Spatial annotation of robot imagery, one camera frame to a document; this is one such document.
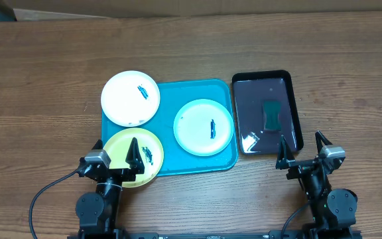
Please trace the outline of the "light blue round plate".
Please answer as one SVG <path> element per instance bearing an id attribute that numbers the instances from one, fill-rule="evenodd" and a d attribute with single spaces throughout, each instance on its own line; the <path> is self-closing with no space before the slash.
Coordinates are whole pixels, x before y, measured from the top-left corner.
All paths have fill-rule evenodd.
<path id="1" fill-rule="evenodd" d="M 209 99 L 197 99 L 182 106 L 173 123 L 174 137 L 185 151 L 208 157 L 230 143 L 233 119 L 227 108 Z"/>

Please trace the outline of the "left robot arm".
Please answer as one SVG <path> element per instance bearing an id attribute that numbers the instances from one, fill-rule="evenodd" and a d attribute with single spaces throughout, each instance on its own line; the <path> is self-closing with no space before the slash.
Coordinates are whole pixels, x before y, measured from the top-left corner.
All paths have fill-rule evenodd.
<path id="1" fill-rule="evenodd" d="M 131 140 L 124 169 L 110 169 L 111 159 L 98 140 L 92 150 L 80 158 L 77 173 L 96 182 L 93 193 L 82 195 L 76 203 L 76 215 L 80 220 L 78 238 L 126 239 L 130 235 L 116 226 L 122 183 L 131 182 L 145 172 L 136 138 Z"/>

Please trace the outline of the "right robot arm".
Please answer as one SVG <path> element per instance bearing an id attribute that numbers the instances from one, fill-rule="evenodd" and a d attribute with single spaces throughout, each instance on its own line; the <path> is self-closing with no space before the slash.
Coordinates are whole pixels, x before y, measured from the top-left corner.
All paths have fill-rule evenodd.
<path id="1" fill-rule="evenodd" d="M 321 131 L 315 133 L 315 139 L 315 158 L 296 161 L 285 137 L 281 136 L 275 168 L 286 169 L 288 180 L 298 180 L 307 202 L 287 218 L 279 238 L 361 238 L 361 232 L 351 229 L 356 223 L 357 195 L 349 189 L 333 189 L 328 180 L 328 175 L 340 168 L 346 153 Z M 300 230 L 288 230 L 290 222 L 307 208 L 313 222 Z"/>

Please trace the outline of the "green sponge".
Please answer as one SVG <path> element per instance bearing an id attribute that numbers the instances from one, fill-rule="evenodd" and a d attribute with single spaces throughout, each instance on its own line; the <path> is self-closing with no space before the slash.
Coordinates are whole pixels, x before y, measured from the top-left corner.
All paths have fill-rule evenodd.
<path id="1" fill-rule="evenodd" d="M 265 130 L 280 131 L 281 123 L 279 121 L 279 114 L 281 112 L 281 103 L 275 100 L 264 101 L 263 111 L 265 118 Z"/>

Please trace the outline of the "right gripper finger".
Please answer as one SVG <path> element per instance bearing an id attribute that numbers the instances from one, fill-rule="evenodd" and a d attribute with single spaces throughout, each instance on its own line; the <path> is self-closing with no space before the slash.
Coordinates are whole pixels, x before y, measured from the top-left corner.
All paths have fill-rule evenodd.
<path id="1" fill-rule="evenodd" d="M 280 143 L 279 143 L 279 152 L 277 156 L 277 163 L 290 163 L 294 161 L 294 156 L 292 151 L 284 137 L 281 135 Z"/>
<path id="2" fill-rule="evenodd" d="M 321 152 L 323 146 L 332 144 L 320 130 L 315 133 L 315 140 L 318 152 Z"/>

